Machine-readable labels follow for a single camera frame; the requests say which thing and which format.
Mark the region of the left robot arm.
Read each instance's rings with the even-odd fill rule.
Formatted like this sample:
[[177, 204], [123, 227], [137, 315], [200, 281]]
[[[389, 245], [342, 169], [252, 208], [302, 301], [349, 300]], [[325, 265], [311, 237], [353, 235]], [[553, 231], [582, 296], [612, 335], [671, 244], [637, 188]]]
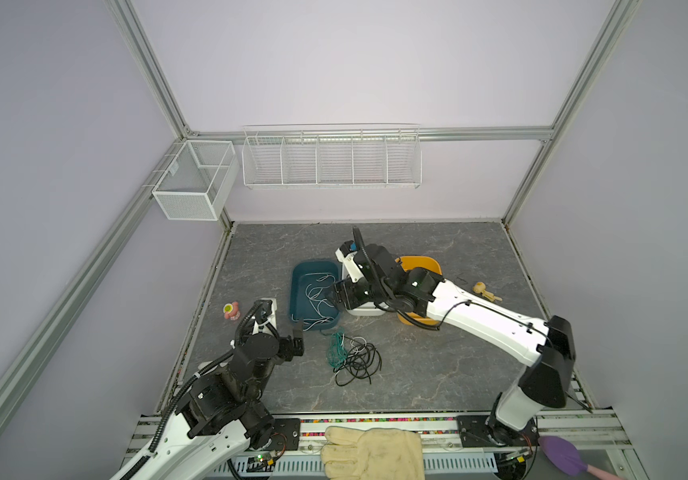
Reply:
[[262, 402], [275, 368], [304, 353], [303, 332], [279, 333], [277, 302], [261, 298], [237, 323], [230, 350], [200, 367], [165, 407], [151, 439], [117, 479], [204, 479], [247, 452], [297, 447], [298, 425]]

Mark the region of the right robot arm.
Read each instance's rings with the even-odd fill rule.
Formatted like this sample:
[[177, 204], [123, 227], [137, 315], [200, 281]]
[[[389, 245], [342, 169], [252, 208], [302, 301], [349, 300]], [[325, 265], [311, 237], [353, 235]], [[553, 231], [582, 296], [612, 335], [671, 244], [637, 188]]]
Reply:
[[500, 393], [482, 423], [483, 442], [509, 446], [535, 432], [546, 408], [567, 403], [576, 349], [570, 322], [529, 317], [475, 297], [423, 267], [406, 270], [385, 247], [368, 244], [359, 228], [336, 251], [347, 275], [334, 284], [330, 301], [340, 310], [370, 303], [428, 331], [453, 326], [511, 355], [522, 375]]

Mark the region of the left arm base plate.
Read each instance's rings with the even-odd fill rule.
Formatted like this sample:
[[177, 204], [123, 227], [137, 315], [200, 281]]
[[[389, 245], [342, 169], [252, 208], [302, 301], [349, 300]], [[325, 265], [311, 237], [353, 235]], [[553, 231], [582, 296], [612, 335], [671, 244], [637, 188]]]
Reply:
[[297, 451], [301, 440], [301, 419], [276, 418], [250, 437], [253, 451]]

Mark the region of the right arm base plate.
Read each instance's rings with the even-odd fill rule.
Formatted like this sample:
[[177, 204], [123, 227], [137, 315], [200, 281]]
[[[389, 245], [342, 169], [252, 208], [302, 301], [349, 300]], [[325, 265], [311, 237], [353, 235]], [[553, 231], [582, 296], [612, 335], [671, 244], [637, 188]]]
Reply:
[[508, 427], [487, 424], [488, 416], [467, 414], [456, 417], [461, 445], [465, 448], [527, 447], [532, 445], [531, 431], [519, 432]]

